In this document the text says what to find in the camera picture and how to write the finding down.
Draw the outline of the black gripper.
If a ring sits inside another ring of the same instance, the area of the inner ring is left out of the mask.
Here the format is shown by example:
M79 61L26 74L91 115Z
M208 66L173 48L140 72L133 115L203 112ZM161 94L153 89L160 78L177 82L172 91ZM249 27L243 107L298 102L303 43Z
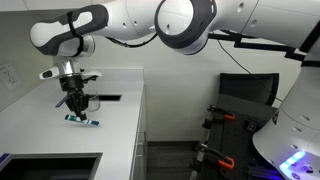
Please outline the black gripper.
M59 79L61 88L67 93L66 104L68 108L78 114L81 121L87 120L86 113L88 108L89 95L83 92L84 84L80 75L63 76Z

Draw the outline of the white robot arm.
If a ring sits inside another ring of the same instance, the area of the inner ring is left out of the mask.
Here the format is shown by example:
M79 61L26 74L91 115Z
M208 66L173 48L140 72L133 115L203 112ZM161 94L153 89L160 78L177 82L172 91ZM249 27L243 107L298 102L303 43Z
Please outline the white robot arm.
M87 101L74 61L95 50L95 37L119 42L155 33L168 47L193 55L215 30L282 43L304 53L300 74L273 117L252 140L288 180L319 180L320 0L113 0L34 24L32 44L56 57L42 78L57 77L78 117Z

